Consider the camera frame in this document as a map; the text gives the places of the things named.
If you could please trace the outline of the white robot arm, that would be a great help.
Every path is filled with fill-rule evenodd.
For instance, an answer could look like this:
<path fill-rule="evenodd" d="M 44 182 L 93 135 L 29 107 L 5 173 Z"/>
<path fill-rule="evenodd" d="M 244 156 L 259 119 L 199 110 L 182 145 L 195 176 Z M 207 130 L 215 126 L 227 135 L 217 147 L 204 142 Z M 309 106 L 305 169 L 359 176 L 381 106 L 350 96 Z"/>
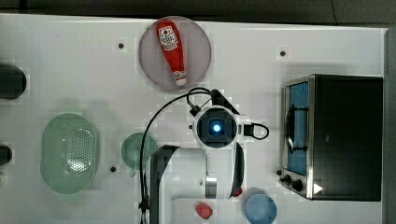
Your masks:
<path fill-rule="evenodd" d="M 264 140 L 269 128 L 249 119 L 216 89 L 193 88 L 182 97 L 210 97 L 210 105 L 188 102 L 198 147 L 164 145 L 154 151 L 141 175 L 141 224 L 172 224 L 175 199 L 230 199 L 242 193 L 244 144 Z"/>

